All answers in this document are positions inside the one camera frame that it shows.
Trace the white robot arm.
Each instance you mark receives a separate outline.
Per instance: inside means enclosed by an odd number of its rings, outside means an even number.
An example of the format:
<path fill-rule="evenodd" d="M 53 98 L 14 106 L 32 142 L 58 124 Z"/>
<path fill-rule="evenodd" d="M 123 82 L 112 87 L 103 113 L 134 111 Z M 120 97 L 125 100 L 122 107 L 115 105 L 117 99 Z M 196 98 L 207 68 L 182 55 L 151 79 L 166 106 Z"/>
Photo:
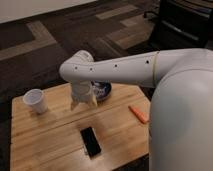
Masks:
<path fill-rule="evenodd" d="M 158 50 L 104 61 L 79 50 L 59 73 L 71 84 L 75 105 L 91 100 L 93 81 L 152 88 L 149 171 L 213 171 L 213 50 Z"/>

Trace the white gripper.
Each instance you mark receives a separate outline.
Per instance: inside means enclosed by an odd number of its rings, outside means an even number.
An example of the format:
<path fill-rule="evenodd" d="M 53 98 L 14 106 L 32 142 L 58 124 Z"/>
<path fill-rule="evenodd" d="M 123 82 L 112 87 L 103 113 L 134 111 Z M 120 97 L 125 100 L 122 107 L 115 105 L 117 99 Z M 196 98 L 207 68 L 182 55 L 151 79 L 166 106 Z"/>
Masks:
<path fill-rule="evenodd" d="M 96 97 L 93 96 L 92 85 L 90 82 L 72 83 L 71 89 L 71 110 L 74 110 L 78 106 L 79 102 L 88 102 L 90 107 L 98 106 Z"/>

